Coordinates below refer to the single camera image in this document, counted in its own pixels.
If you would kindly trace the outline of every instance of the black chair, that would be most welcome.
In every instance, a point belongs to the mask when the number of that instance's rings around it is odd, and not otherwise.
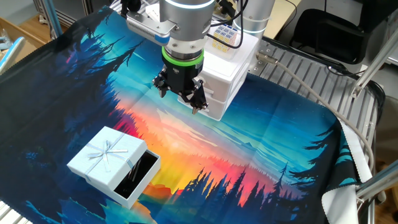
[[[372,31],[396,9],[398,0],[363,0],[358,26],[325,11],[307,9],[298,19],[290,46],[297,42],[341,62],[360,63]]]

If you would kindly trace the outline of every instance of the black cable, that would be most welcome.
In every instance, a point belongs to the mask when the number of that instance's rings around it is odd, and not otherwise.
[[[242,9],[241,12],[243,12],[243,0],[240,0],[240,2],[241,2],[241,9]],[[215,37],[215,36],[213,36],[213,35],[211,35],[211,34],[207,34],[207,36],[208,36],[208,37],[211,37],[211,38],[214,39],[214,40],[217,40],[217,41],[220,42],[221,44],[223,44],[223,45],[225,45],[225,46],[227,46],[227,47],[230,47],[230,48],[232,48],[232,49],[238,49],[238,48],[240,48],[240,47],[242,46],[242,43],[243,43],[243,15],[241,16],[241,41],[240,41],[240,43],[238,44],[238,46],[232,46],[232,45],[230,45],[230,44],[227,44],[226,42],[220,40],[219,38],[217,38],[217,37]]]
[[[212,25],[210,25],[210,27],[220,26],[220,25],[223,25],[223,24],[227,24],[227,23],[229,23],[229,22],[231,22],[231,21],[234,21],[234,19],[238,18],[238,17],[242,14],[242,12],[244,11],[244,9],[246,8],[246,6],[247,6],[247,4],[248,4],[248,1],[249,1],[249,0],[246,0],[246,1],[244,2],[243,7],[242,7],[242,4],[241,4],[241,9],[242,9],[242,10],[240,10],[240,12],[238,12],[238,13],[237,13],[234,17],[232,17],[230,20],[223,21],[223,22],[219,22],[219,23],[217,23],[217,24],[212,24]]]
[[[296,6],[294,3],[292,3],[291,1],[289,1],[289,0],[285,0],[285,1],[291,3],[291,4],[294,6],[294,16],[293,16],[293,18],[286,24],[286,26],[283,27],[283,28],[279,31],[280,34],[286,29],[287,26],[290,25],[290,23],[294,20],[294,18],[295,18],[296,15],[297,15],[297,6]]]
[[[342,72],[340,72],[340,73],[337,73],[337,72],[334,72],[334,71],[332,71],[331,69],[332,69],[332,67],[331,66],[326,66],[327,67],[327,69],[329,70],[329,72],[330,73],[332,73],[332,74],[334,74],[334,75],[338,75],[338,76],[352,76],[352,75],[360,75],[360,74],[362,74],[362,73],[364,73],[366,70],[363,70],[363,71],[360,71],[360,72],[357,72],[357,73],[351,73],[351,72],[345,72],[345,73],[342,73]]]
[[[377,195],[378,194],[374,195],[371,199],[369,199],[369,202],[367,202],[366,205],[362,205],[361,216],[359,217],[359,221],[362,220],[363,215],[367,212],[367,210],[369,209],[369,206],[371,206],[372,202],[374,201],[374,199],[376,199]]]

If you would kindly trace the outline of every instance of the table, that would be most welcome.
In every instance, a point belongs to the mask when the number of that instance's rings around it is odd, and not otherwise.
[[[301,0],[290,0],[296,6],[300,4]],[[289,20],[289,17],[294,13],[294,6],[286,0],[275,0],[274,7],[271,12],[271,19],[267,24],[264,36],[274,39],[281,28]]]

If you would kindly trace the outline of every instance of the metal bracket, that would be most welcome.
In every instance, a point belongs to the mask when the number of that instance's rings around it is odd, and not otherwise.
[[[168,44],[170,31],[176,27],[176,24],[171,21],[157,22],[138,12],[127,13],[127,24],[135,33],[161,46]]]
[[[386,42],[384,47],[380,50],[376,58],[372,61],[365,73],[359,78],[351,92],[351,97],[354,99],[359,96],[363,88],[369,83],[376,72],[386,62],[386,60],[394,53],[398,47],[398,29],[392,34],[390,39]]]

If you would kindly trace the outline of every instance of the wooden floor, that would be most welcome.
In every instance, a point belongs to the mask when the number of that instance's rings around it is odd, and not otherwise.
[[[50,38],[50,30],[47,24],[41,24],[39,22],[39,15],[29,19],[20,25],[20,28],[26,30],[32,35],[40,38],[44,42],[49,42]],[[68,28],[62,26],[62,30],[65,32]],[[392,201],[392,193],[391,191],[387,192],[387,201],[382,205],[376,205],[376,224],[394,224],[395,222],[392,219],[392,212],[396,211],[397,207],[394,205]]]
[[[376,205],[375,224],[393,224],[392,213],[397,210],[392,199],[391,190],[386,191],[387,200],[381,205]]]
[[[39,22],[39,15],[25,21],[19,27],[36,36],[40,40],[43,40],[44,42],[49,42],[51,40],[49,25],[41,24]],[[65,26],[61,26],[61,28],[63,32],[68,29]]]

